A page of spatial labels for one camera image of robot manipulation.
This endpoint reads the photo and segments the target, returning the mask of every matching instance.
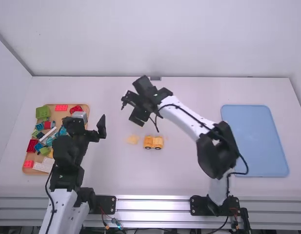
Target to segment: blue mat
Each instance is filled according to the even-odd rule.
[[[224,105],[222,119],[230,125],[238,148],[249,166],[249,177],[285,177],[288,164],[272,113],[264,105]],[[236,172],[245,172],[239,158]]]

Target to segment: white wall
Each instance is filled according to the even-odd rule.
[[[301,0],[0,0],[0,33],[38,76],[288,76],[301,103]]]
[[[31,79],[32,76],[0,42],[0,159]]]

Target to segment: white lego brick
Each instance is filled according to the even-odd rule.
[[[54,131],[55,131],[56,129],[57,129],[56,127],[53,127],[51,130],[49,130],[49,132],[46,133],[46,134],[40,139],[40,142],[42,142],[43,144],[46,144],[47,138],[48,138],[49,136],[51,136],[52,134],[54,134],[54,133],[55,133]]]
[[[53,166],[54,162],[55,162],[54,159],[52,159],[52,158],[50,158],[50,157],[45,157],[45,158],[43,159],[43,163],[42,163],[42,164],[47,164],[47,165]]]
[[[38,170],[38,171],[46,172],[46,173],[50,173],[52,170],[52,167],[53,167],[53,165],[43,164],[43,163],[39,163],[39,162],[35,162],[33,165],[34,170]]]

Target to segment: connector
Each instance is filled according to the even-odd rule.
[[[112,222],[113,224],[116,224],[117,227],[118,227],[120,230],[123,229],[123,226],[120,224],[120,222],[119,222],[116,218],[112,218],[111,222]]]

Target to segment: green lego brick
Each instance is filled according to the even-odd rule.
[[[48,106],[41,106],[36,109],[36,112],[35,112],[36,118],[43,118],[46,121],[47,117],[50,117],[50,116],[51,116],[51,110],[49,109]]]
[[[37,138],[37,134],[39,134],[39,131],[38,130],[34,130],[34,132],[32,133],[32,136],[34,138]]]
[[[51,152],[51,150],[47,147],[43,147],[43,148],[40,149],[40,152],[43,155],[48,155]]]

